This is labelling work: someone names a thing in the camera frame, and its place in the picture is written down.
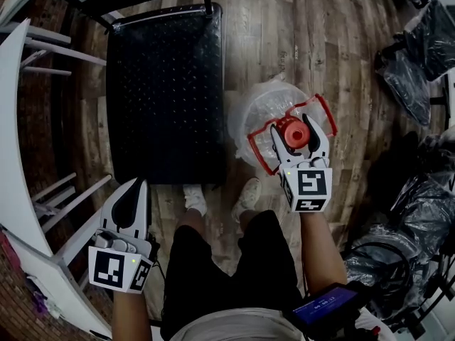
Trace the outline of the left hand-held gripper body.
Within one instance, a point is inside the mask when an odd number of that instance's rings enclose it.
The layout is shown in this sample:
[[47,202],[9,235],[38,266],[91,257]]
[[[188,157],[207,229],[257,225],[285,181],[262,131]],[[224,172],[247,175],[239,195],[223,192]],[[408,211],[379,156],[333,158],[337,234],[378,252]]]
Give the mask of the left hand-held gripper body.
[[99,228],[88,248],[89,282],[123,293],[141,293],[152,268],[151,242]]

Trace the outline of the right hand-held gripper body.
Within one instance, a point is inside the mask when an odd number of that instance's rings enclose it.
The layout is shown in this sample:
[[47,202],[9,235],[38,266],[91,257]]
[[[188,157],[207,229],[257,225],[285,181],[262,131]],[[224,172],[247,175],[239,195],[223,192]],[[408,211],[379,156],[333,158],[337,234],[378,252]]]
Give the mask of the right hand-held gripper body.
[[292,212],[323,212],[331,199],[333,171],[327,157],[288,157],[279,176]]

